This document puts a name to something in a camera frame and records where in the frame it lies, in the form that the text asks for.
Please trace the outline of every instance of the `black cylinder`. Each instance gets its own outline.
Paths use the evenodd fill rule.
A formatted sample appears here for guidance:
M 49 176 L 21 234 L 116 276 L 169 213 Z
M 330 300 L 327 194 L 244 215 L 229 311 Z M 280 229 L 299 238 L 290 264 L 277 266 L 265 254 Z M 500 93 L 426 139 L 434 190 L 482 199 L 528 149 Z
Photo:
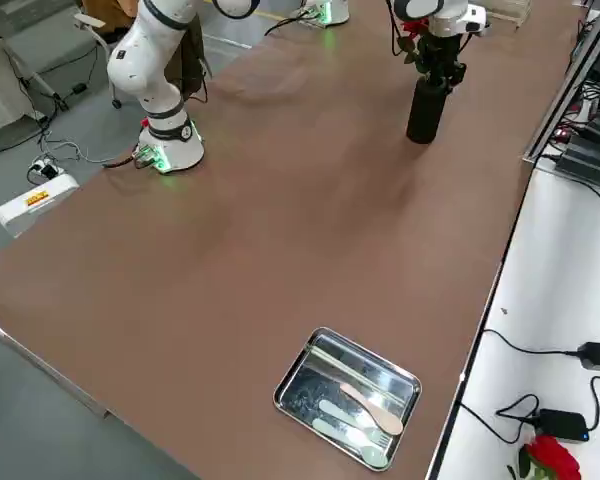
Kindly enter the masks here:
M 429 144 L 436 138 L 444 104 L 449 95 L 447 87 L 431 85 L 420 77 L 413 94 L 413 104 L 407 125 L 407 137 L 415 143 Z

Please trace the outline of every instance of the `plastic fork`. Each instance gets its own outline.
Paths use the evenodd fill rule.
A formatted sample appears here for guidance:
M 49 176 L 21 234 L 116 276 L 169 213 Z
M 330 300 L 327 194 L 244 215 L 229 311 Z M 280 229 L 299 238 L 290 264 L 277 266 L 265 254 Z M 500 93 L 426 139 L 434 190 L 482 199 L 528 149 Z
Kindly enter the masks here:
M 391 443 L 391 440 L 393 439 L 393 437 L 387 435 L 377 427 L 366 427 L 362 425 L 353 416 L 349 415 L 347 412 L 342 410 L 340 407 L 334 405 L 329 400 L 320 400 L 320 403 L 318 403 L 318 407 L 324 413 L 327 413 L 332 417 L 337 418 L 341 422 L 344 422 L 347 425 L 351 425 L 352 427 L 356 427 L 357 429 L 362 430 L 362 432 L 364 432 L 367 438 L 379 447 L 387 448 Z

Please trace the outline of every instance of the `red rose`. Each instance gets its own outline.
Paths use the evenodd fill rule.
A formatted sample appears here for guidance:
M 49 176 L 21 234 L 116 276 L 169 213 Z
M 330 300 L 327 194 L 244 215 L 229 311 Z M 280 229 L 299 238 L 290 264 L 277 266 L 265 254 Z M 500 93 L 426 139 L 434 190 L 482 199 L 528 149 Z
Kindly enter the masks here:
M 580 465 L 554 437 L 539 435 L 525 448 L 539 464 L 553 470 L 558 480 L 581 479 Z

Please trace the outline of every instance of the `brown table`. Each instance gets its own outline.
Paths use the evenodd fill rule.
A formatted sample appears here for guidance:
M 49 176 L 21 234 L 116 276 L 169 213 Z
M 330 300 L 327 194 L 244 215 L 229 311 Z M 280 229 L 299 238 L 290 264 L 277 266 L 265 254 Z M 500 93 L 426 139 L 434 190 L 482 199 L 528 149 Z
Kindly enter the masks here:
M 425 477 L 580 11 L 473 40 L 429 148 L 384 3 L 351 13 L 223 71 L 194 170 L 102 172 L 0 253 L 2 328 L 204 479 L 372 476 L 273 406 L 319 326 L 421 379 L 383 478 Z

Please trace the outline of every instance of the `metal tray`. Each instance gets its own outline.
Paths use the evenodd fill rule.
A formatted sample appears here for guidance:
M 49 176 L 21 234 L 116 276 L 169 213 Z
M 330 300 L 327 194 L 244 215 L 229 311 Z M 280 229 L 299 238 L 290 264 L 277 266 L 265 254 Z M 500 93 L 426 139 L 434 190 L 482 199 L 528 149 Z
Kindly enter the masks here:
M 363 432 L 367 438 L 378 435 L 373 418 L 340 389 L 342 383 L 352 385 L 371 403 L 396 415 L 404 429 L 421 391 L 420 381 L 411 373 L 333 330 L 319 328 L 276 388 L 273 401 L 279 410 L 367 468 L 377 472 L 387 470 L 404 430 L 400 435 L 385 437 L 382 446 L 374 445 L 386 456 L 386 464 L 378 467 L 368 464 L 359 448 L 324 435 L 313 427 L 313 421 L 321 419 L 349 438 L 359 438 L 360 431 L 356 431 L 359 428 L 338 420 L 319 407 L 321 400 L 328 400 L 354 417 L 359 427 L 368 427 Z

